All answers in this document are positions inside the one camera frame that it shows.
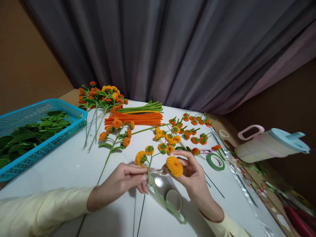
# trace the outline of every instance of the pitcher lid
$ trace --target pitcher lid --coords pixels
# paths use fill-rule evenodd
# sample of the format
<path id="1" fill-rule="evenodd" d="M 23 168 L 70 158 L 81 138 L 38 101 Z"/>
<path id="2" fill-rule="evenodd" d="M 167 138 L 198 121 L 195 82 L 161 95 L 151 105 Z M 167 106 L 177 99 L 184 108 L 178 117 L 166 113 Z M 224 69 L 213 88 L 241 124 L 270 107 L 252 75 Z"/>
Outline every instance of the pitcher lid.
<path id="1" fill-rule="evenodd" d="M 299 139 L 305 136 L 304 133 L 296 132 L 296 133 L 290 134 L 281 129 L 272 128 L 269 131 L 269 134 L 275 140 L 287 146 L 288 148 L 291 148 L 292 150 L 296 150 L 305 154 L 308 154 L 310 151 L 309 146 Z"/>

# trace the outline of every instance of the floral tape roll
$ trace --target floral tape roll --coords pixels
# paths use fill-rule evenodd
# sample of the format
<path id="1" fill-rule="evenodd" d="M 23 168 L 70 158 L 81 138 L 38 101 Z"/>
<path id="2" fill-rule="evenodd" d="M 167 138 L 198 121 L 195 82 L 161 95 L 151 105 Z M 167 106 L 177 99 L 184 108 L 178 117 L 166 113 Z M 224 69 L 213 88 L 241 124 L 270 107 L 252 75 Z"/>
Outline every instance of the floral tape roll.
<path id="1" fill-rule="evenodd" d="M 214 164 L 214 162 L 212 161 L 212 156 L 213 156 L 213 158 L 215 158 L 218 161 L 219 165 Z M 207 160 L 208 164 L 210 165 L 210 167 L 212 167 L 216 171 L 222 171 L 225 169 L 225 163 L 220 158 L 220 156 L 217 154 L 214 154 L 214 153 L 208 154 L 206 156 L 206 160 Z"/>

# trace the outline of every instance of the forearm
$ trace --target forearm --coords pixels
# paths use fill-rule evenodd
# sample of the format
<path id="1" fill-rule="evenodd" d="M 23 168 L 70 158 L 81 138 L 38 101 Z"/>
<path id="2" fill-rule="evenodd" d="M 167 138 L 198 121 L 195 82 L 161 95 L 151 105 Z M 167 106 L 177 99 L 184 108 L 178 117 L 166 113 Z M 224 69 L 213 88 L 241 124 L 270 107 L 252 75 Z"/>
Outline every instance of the forearm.
<path id="1" fill-rule="evenodd" d="M 62 222 L 89 213 L 94 187 L 55 189 L 25 198 L 0 200 L 0 236 L 48 235 Z"/>

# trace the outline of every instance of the curtain fold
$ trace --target curtain fold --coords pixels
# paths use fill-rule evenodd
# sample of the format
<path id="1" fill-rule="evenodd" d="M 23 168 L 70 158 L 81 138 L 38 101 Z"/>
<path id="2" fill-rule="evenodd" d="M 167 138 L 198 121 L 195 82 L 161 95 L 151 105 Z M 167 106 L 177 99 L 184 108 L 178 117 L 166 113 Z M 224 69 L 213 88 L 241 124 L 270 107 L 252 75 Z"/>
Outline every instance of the curtain fold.
<path id="1" fill-rule="evenodd" d="M 312 0 L 25 1 L 75 87 L 219 114 L 316 18 Z"/>

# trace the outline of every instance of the person's right hand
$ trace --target person's right hand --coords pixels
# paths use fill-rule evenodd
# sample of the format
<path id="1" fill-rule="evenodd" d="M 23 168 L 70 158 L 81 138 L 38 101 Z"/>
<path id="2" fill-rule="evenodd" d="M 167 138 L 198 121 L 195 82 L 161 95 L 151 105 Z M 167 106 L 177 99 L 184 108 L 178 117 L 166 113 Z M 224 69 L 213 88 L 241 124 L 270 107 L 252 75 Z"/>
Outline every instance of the person's right hand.
<path id="1" fill-rule="evenodd" d="M 172 174 L 169 174 L 186 188 L 190 199 L 209 220 L 221 222 L 224 219 L 224 212 L 214 201 L 208 190 L 203 167 L 191 152 L 179 150 L 173 154 L 175 156 L 184 156 L 187 160 L 178 157 L 183 165 L 182 176 L 174 177 Z M 164 172 L 168 171 L 166 164 L 162 168 L 165 170 Z"/>

